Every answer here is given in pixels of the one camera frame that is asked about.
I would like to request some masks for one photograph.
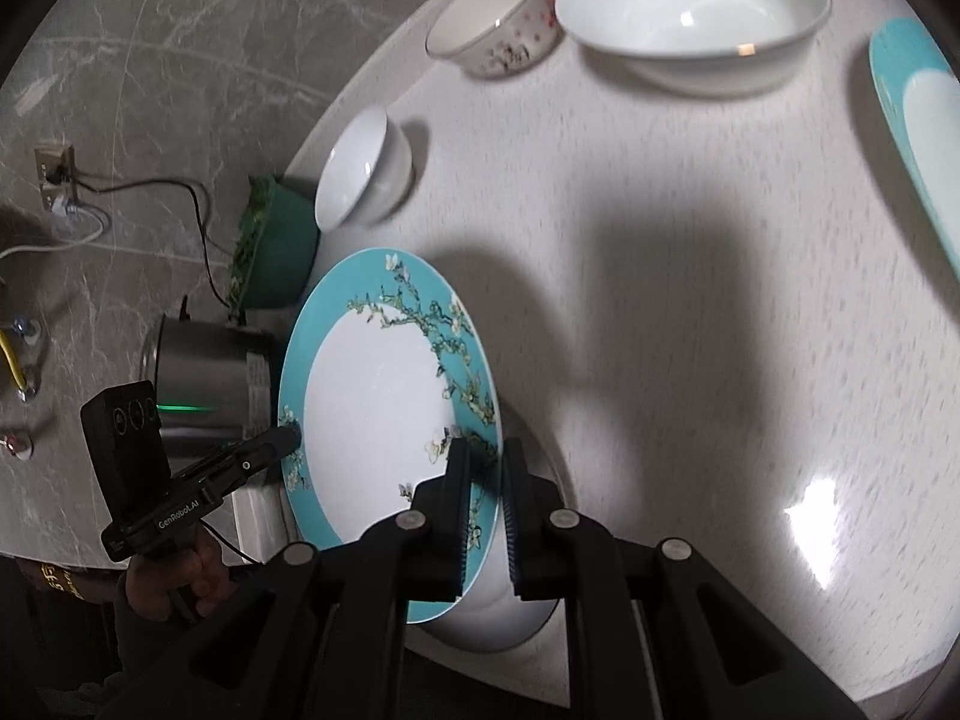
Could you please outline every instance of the black cable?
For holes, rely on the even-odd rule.
[[[210,531],[210,535],[213,536],[213,538],[216,538],[217,541],[219,541],[219,543],[221,543],[224,547],[227,547],[227,549],[229,549],[230,551],[234,552],[236,555],[239,555],[240,557],[243,557],[243,559],[246,560],[247,562],[251,562],[251,563],[253,563],[253,565],[263,565],[263,563],[260,562],[259,560],[253,560],[253,558],[250,557],[250,555],[245,555],[243,552],[240,551],[240,549],[239,549],[238,547],[233,546],[232,543],[230,543],[230,542],[227,541],[223,536],[221,536],[221,535],[220,535],[220,532],[217,531],[217,529],[214,528],[214,527],[213,527],[209,522],[207,522],[206,520],[203,520],[203,519],[202,519],[202,520],[200,521],[200,525],[203,525],[203,527],[205,527],[208,531]]]
[[[210,258],[206,253],[206,231],[203,229],[203,219],[200,217],[200,198],[197,196],[197,191],[186,181],[181,181],[176,178],[145,178],[142,181],[128,181],[124,184],[114,184],[113,186],[101,188],[90,186],[88,183],[80,181],[76,176],[74,176],[74,181],[77,183],[77,186],[83,187],[83,189],[86,189],[87,191],[92,191],[94,194],[112,194],[114,191],[123,191],[126,189],[136,189],[137,187],[150,186],[181,187],[181,189],[186,189],[186,191],[189,191],[190,196],[193,199],[193,211],[197,217],[197,229],[200,230],[200,245],[203,247],[203,264],[206,266],[206,280],[210,282],[210,290],[213,291],[213,296],[219,300],[221,305],[227,309],[230,308],[229,303],[227,303],[224,298],[220,297],[220,293],[217,291],[217,287],[213,283],[213,274],[210,272]]]

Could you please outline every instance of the marble wall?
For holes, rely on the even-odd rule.
[[[78,237],[89,222],[42,210],[32,146],[66,141],[81,170],[119,181],[176,175],[209,189],[215,276],[250,173],[282,172],[377,46],[426,0],[60,0],[0,87],[0,244]],[[112,216],[96,244],[0,262],[0,316],[28,313],[40,396],[0,386],[0,428],[27,427],[25,463],[0,459],[0,552],[108,565],[109,521],[79,407],[136,371],[143,335],[185,293],[219,319],[189,196],[151,188],[93,197]]]

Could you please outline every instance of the small white bowl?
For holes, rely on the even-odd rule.
[[[413,183],[406,135],[379,105],[358,113],[323,166],[314,202],[320,232],[342,223],[373,224],[397,207]]]
[[[676,92],[735,97],[803,66],[830,0],[557,0],[571,37]]]
[[[482,79],[535,65],[560,30],[555,0],[453,0],[426,36],[426,52]]]

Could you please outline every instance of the power cord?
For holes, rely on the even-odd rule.
[[[223,536],[221,536],[220,532],[206,520],[202,519],[200,521],[200,525],[203,525],[203,527],[205,527],[208,531],[210,531],[210,535],[213,536],[213,538],[216,538],[217,541],[219,541],[219,543],[221,543],[224,547],[227,547],[227,549],[234,552],[234,554],[239,555],[240,557],[243,557],[243,559],[246,560],[248,563],[252,563],[253,565],[263,565],[263,563],[260,562],[259,560],[253,560],[253,558],[250,557],[250,555],[247,555],[241,552],[239,547],[233,546],[232,543],[230,543]]]
[[[74,205],[73,208],[78,213],[83,214],[85,217],[92,218],[94,221],[96,221],[96,231],[75,241],[59,241],[51,245],[21,245],[21,247],[10,247],[6,250],[0,251],[0,260],[10,256],[11,254],[19,254],[26,251],[42,252],[70,250],[71,248],[81,247],[83,244],[91,244],[100,236],[102,236],[104,232],[107,232],[107,223],[104,221],[103,217],[100,216],[100,213],[103,213],[100,208],[97,208],[96,206],[86,206],[80,203]]]
[[[77,186],[83,187],[83,189],[86,189],[87,191],[92,191],[93,194],[113,194],[116,191],[125,191],[128,189],[137,189],[138,187],[150,186],[180,187],[181,189],[186,189],[186,191],[189,191],[190,197],[193,200],[193,212],[197,220],[197,229],[200,230],[200,246],[203,249],[203,264],[206,267],[206,280],[208,280],[210,283],[210,290],[213,292],[213,296],[217,298],[224,308],[230,308],[229,303],[222,298],[217,290],[216,284],[213,282],[213,274],[210,272],[210,256],[206,251],[206,230],[203,229],[203,218],[200,216],[200,198],[197,196],[197,191],[190,184],[188,184],[186,181],[179,180],[179,178],[145,178],[139,181],[128,181],[123,184],[114,184],[113,186],[95,187],[86,183],[85,181],[80,180],[78,175],[85,175],[89,177],[89,174],[84,173],[82,170],[76,170],[73,176],[65,175],[62,167],[57,167],[54,172],[47,175],[47,180],[50,183],[59,184],[67,178],[72,177]]]

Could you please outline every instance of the green light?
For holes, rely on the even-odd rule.
[[[157,410],[159,412],[212,412],[213,409],[208,409],[205,406],[175,406],[173,404],[164,404],[157,403]]]

